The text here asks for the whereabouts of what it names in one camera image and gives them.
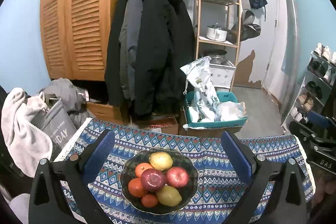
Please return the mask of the right hand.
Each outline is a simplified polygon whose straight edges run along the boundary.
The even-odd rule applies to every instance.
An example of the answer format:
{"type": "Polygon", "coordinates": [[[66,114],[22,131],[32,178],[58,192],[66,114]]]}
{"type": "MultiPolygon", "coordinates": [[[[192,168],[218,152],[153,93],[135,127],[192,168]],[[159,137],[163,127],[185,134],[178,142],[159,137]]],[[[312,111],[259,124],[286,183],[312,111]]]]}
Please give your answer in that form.
{"type": "Polygon", "coordinates": [[[312,198],[312,207],[317,206],[324,198],[325,194],[335,193],[335,175],[320,174],[315,181],[315,194],[312,198]]]}

